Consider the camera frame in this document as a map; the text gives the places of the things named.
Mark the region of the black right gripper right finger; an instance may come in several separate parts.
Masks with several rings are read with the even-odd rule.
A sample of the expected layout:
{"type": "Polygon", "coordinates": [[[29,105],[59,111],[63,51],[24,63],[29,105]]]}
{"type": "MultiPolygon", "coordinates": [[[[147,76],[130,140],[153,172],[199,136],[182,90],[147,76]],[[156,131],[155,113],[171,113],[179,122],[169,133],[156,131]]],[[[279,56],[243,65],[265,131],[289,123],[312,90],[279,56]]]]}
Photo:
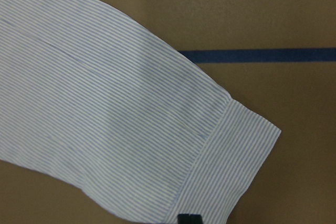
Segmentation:
{"type": "Polygon", "coordinates": [[[202,216],[190,214],[190,224],[203,224],[202,216]]]}

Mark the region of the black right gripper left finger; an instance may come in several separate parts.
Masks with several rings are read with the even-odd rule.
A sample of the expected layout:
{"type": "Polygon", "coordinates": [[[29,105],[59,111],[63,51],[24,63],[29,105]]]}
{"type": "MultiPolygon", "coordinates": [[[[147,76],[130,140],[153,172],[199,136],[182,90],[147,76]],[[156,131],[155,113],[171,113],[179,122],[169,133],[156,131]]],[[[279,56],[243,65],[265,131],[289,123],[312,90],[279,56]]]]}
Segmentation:
{"type": "Polygon", "coordinates": [[[178,214],[177,223],[178,224],[190,224],[190,215],[189,214],[178,214]]]}

